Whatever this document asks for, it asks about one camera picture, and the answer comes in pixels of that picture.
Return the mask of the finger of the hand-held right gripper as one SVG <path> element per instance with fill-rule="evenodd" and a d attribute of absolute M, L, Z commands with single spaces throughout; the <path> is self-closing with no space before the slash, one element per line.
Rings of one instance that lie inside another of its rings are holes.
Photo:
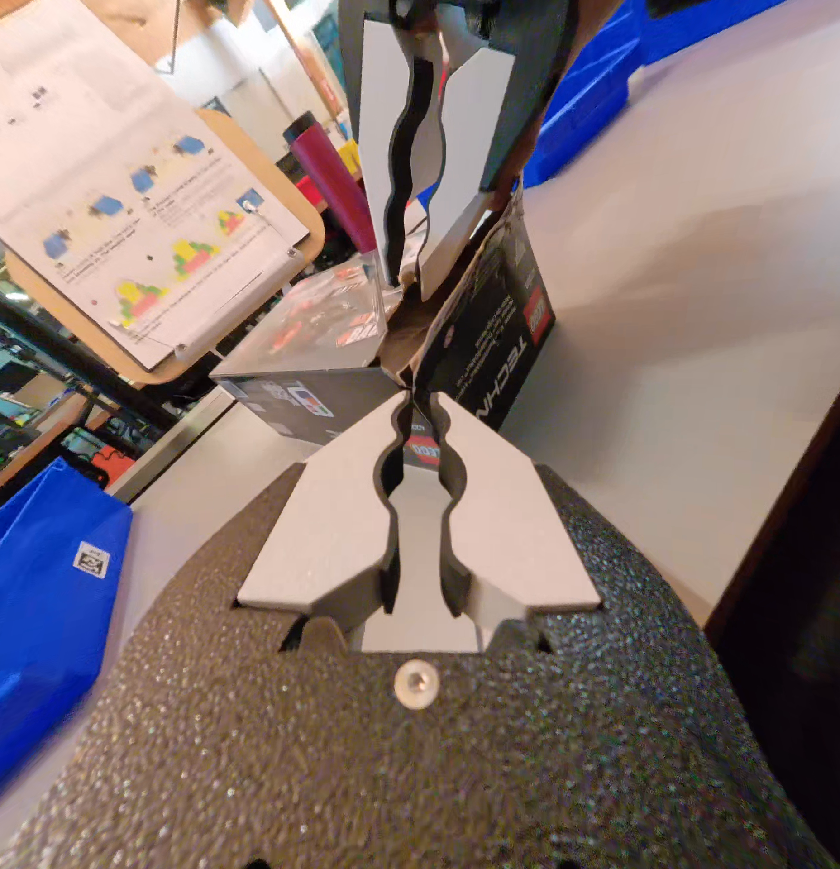
<path fill-rule="evenodd" d="M 512 55 L 479 48 L 446 80 L 440 127 L 444 156 L 428 206 L 428 231 L 417 258 L 423 301 L 432 298 L 462 255 L 488 209 L 484 168 L 502 101 L 511 78 Z"/>
<path fill-rule="evenodd" d="M 415 168 L 419 133 L 437 93 L 437 38 L 363 21 L 359 155 L 383 275 L 399 284 L 407 236 L 405 211 L 430 185 Z M 417 187 L 415 173 L 422 180 Z"/>

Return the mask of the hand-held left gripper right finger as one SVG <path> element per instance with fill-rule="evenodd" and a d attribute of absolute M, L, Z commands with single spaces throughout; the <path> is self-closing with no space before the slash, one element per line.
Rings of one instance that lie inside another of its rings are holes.
<path fill-rule="evenodd" d="M 595 613 L 602 598 L 534 462 L 443 392 L 429 396 L 447 495 L 438 571 L 444 604 L 484 651 L 506 622 Z"/>

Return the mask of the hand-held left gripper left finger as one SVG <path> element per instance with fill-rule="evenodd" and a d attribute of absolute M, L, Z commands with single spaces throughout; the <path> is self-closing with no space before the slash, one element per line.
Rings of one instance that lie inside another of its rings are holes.
<path fill-rule="evenodd" d="M 399 392 L 321 447 L 241 586 L 241 606 L 328 617 L 349 633 L 392 614 L 401 577 L 391 495 L 404 480 L 410 392 Z"/>

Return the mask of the dark grey toy car box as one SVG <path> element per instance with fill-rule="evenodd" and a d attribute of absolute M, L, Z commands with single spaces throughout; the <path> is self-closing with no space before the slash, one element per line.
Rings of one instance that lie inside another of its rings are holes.
<path fill-rule="evenodd" d="M 429 395 L 500 429 L 555 323 L 522 184 L 428 300 L 417 284 L 386 287 L 379 271 L 377 254 L 355 255 L 287 288 L 210 377 L 281 435 L 320 446 L 413 392 L 406 462 L 435 468 Z"/>

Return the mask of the grey desk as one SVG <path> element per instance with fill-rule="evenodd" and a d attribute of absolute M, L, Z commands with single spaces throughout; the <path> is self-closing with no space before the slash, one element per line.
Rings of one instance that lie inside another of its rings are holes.
<path fill-rule="evenodd" d="M 470 646 L 436 474 L 405 471 L 390 619 L 339 655 L 233 606 L 312 451 L 225 411 L 133 506 L 95 696 L 0 798 L 0 867 L 831 867 L 702 631 L 840 392 L 840 2 L 639 76 L 525 198 L 556 328 L 502 432 L 599 614 Z"/>

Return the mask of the blue plastic bin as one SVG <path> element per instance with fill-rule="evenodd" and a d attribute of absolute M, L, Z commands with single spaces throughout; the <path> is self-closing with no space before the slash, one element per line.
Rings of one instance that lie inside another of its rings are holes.
<path fill-rule="evenodd" d="M 635 4 L 623 2 L 559 83 L 523 169 L 526 189 L 555 176 L 615 120 L 628 102 L 630 78 L 642 65 Z"/>
<path fill-rule="evenodd" d="M 634 1 L 647 66 L 713 37 L 782 1 Z"/>

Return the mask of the maroon bottle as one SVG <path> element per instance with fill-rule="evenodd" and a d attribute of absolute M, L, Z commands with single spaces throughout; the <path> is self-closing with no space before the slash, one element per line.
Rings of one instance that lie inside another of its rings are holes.
<path fill-rule="evenodd" d="M 284 140 L 361 254 L 377 248 L 365 193 L 311 111 L 284 130 Z"/>

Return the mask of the blue bin white label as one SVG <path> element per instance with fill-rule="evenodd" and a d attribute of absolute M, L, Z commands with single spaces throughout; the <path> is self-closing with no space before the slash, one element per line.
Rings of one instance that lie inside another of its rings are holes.
<path fill-rule="evenodd" d="M 131 528 L 62 459 L 0 507 L 0 790 L 99 678 Z"/>

